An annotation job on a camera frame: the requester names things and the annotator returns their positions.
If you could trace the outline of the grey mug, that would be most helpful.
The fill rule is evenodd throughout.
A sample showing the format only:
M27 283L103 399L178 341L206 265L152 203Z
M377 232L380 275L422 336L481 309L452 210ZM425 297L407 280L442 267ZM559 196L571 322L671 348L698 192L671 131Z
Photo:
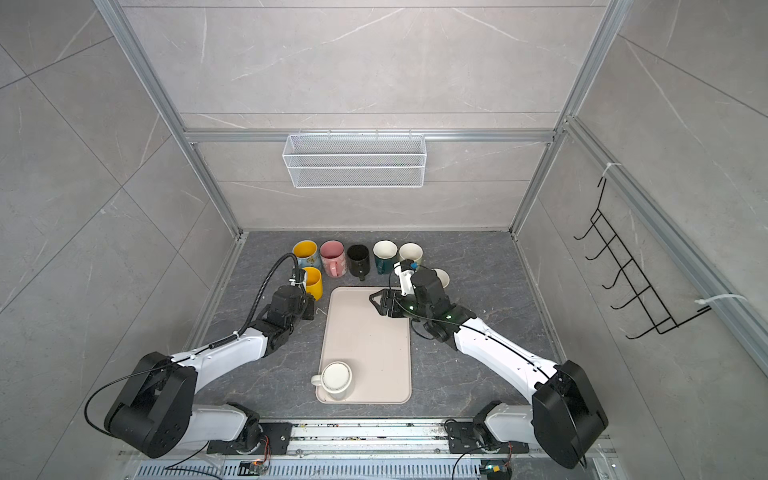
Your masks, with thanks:
M439 269L439 268L435 268L434 272L436 273L438 279L440 280L440 283L441 283L442 287L443 288L447 288L448 285L450 284L450 276L449 276L449 274L445 270L442 270L442 269Z

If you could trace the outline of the blue mug yellow inside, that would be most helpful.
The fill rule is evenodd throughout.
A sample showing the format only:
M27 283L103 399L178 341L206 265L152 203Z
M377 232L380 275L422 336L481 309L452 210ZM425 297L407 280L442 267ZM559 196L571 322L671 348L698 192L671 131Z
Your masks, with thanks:
M312 240L302 240L296 243L292 253L296 256L301 268L317 268L322 265L318 245Z

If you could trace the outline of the black mug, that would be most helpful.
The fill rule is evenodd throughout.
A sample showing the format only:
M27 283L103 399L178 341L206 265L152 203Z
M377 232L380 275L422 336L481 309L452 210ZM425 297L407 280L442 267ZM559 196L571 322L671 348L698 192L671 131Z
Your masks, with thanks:
M347 248L347 267L349 273L364 281L370 272L370 251L366 245L354 244Z

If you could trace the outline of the white mug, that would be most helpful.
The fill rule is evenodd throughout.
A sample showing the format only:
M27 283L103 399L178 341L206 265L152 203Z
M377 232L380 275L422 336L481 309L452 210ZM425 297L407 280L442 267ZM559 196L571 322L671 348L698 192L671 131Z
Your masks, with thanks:
M320 374L314 375L310 383L323 390L331 399L343 400L351 392L353 380L351 367L343 361L334 361Z

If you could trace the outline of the dark green mug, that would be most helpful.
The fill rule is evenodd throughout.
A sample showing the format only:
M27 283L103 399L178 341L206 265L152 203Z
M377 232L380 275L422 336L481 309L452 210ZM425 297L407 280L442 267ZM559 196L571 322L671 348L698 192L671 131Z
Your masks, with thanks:
M373 246L373 255L377 273L388 275L398 260L398 246L390 240L380 240Z

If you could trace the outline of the beige tray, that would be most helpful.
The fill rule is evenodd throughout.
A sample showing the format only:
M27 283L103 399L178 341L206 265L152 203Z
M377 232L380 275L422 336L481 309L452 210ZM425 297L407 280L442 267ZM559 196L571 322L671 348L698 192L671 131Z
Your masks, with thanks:
M381 315L370 301L378 287L338 287L329 297L320 368L343 362L351 368L351 385L335 399L321 385L323 404L392 404L412 394L409 320Z

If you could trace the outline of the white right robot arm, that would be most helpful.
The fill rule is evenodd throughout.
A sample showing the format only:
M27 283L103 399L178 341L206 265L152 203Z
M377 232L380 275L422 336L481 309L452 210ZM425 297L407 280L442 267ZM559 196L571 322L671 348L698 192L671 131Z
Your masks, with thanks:
M489 403L474 418L479 449L509 442L535 444L564 468L586 462L588 450L609 425L585 370L566 360L542 358L502 336L470 309L450 300L435 270L400 262L398 287L370 295L379 315L423 324L434 340L495 372L527 401Z

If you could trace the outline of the pink patterned mug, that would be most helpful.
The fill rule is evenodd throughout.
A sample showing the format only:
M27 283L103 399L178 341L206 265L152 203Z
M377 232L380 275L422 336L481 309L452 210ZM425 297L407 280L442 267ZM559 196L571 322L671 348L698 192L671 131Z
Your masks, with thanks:
M339 278L347 273L346 252L342 242L326 241L320 246L319 253L323 269L329 277Z

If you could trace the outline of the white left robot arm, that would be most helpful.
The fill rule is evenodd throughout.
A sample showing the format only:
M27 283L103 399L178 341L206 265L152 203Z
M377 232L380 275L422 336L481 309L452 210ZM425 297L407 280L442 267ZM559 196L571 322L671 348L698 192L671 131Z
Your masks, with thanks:
M238 403L205 406L196 394L223 375L278 350L295 324L314 318L314 297L306 290L306 272L293 253L271 267L292 263L287 284L271 301L252 304L242 326L197 350L143 356L134 371L120 378L123 387L105 416L100 433L119 439L156 459L179 447L215 442L239 453L265 445L258 414Z

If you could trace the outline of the light green mug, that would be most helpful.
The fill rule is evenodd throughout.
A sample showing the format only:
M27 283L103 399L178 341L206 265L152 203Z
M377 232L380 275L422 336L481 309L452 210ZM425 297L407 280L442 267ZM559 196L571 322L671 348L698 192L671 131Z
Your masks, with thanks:
M423 255L424 250L417 243L405 243L398 250L398 258L403 262L421 264Z

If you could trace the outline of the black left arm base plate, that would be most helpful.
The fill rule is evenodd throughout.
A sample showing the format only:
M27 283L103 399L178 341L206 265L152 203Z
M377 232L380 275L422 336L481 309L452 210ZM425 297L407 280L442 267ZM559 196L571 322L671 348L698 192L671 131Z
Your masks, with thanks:
M288 422L250 423L231 441L212 441L206 452L222 455L285 455L293 425Z

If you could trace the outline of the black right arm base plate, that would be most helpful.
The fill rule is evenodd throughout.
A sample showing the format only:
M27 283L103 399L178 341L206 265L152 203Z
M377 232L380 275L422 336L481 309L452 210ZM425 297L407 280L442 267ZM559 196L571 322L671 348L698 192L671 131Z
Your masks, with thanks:
M527 454L529 445L522 442L501 442L482 424L449 418L443 422L451 453Z

